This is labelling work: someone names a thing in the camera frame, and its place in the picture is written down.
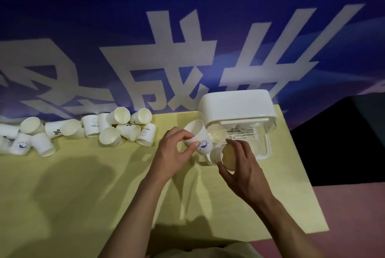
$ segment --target table surface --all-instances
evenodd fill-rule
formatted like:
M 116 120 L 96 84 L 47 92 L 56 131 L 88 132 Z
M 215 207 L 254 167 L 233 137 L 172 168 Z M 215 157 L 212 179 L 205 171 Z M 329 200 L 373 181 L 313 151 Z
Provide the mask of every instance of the table surface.
M 273 194 L 306 233 L 328 226 L 278 105 L 272 155 L 260 161 Z M 197 112 L 154 115 L 152 147 L 103 148 L 97 138 L 54 139 L 40 158 L 0 156 L 0 256 L 96 257 L 146 174 L 159 139 Z M 149 253 L 270 238 L 261 220 L 227 187 L 216 166 L 194 153 L 159 199 Z

